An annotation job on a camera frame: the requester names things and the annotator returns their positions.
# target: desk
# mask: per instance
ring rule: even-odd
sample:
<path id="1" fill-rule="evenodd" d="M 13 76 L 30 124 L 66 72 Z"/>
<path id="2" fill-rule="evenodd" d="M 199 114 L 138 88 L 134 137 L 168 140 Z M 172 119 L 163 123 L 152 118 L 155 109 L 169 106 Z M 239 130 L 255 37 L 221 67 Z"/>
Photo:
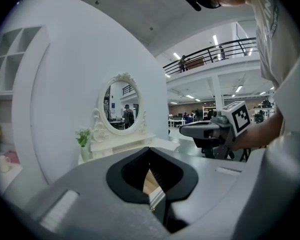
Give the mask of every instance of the desk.
<path id="1" fill-rule="evenodd" d="M 114 128 L 119 129 L 120 126 L 125 128 L 125 122 L 124 121 L 108 121 Z"/>
<path id="2" fill-rule="evenodd" d="M 169 122 L 170 122 L 170 127 L 175 127 L 175 122 L 181 122 L 181 125 L 183 125 L 183 126 L 186 124 L 186 120 L 184 120 L 184 119 L 182 119 L 182 120 L 169 119 Z"/>

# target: white cup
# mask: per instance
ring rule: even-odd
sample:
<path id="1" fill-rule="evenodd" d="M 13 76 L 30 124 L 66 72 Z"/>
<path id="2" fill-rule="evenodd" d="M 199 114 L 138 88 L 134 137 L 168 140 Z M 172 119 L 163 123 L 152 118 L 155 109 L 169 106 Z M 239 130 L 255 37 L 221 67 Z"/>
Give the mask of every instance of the white cup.
<path id="1" fill-rule="evenodd" d="M 0 155 L 0 171 L 2 173 L 6 173 L 9 171 L 10 163 L 11 163 L 11 160 L 9 157 Z"/>

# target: person's arm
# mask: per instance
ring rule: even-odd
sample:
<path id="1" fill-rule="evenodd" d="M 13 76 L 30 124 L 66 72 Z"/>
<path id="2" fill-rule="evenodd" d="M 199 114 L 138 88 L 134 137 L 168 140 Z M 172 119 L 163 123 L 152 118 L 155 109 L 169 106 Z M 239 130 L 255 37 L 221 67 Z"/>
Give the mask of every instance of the person's arm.
<path id="1" fill-rule="evenodd" d="M 235 140 L 233 151 L 247 148 L 258 148 L 268 145 L 280 135 L 283 116 L 279 109 L 266 121 L 248 128 Z"/>

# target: white vanity table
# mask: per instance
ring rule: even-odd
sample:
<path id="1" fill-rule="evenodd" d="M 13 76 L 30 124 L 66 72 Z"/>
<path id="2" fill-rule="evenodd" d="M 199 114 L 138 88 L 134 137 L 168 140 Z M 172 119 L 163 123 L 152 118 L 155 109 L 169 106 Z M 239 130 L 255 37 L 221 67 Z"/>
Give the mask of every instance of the white vanity table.
<path id="1" fill-rule="evenodd" d="M 135 90 L 138 97 L 139 112 L 133 125 L 125 130 L 114 128 L 107 120 L 104 112 L 104 96 L 108 88 L 116 82 L 126 82 Z M 146 122 L 146 110 L 144 107 L 143 96 L 136 84 L 128 73 L 119 74 L 112 78 L 101 89 L 97 108 L 94 109 L 95 124 L 91 131 L 90 151 L 91 159 L 87 162 L 107 156 L 111 156 L 123 151 L 142 148 L 154 147 L 163 148 L 170 151 L 175 151 L 180 145 L 177 142 L 172 142 L 156 137 L 155 134 L 149 132 Z M 79 155 L 78 164 L 84 163 L 81 155 Z"/>

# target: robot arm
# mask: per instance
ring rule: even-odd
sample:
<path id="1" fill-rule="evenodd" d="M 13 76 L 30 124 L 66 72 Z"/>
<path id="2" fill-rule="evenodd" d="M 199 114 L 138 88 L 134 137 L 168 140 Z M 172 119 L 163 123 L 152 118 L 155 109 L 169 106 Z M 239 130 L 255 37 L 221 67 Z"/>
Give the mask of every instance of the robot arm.
<path id="1" fill-rule="evenodd" d="M 214 111 L 210 121 L 199 121 L 179 128 L 182 135 L 192 137 L 207 158 L 226 159 L 236 137 L 251 124 L 245 101 L 235 101 Z"/>

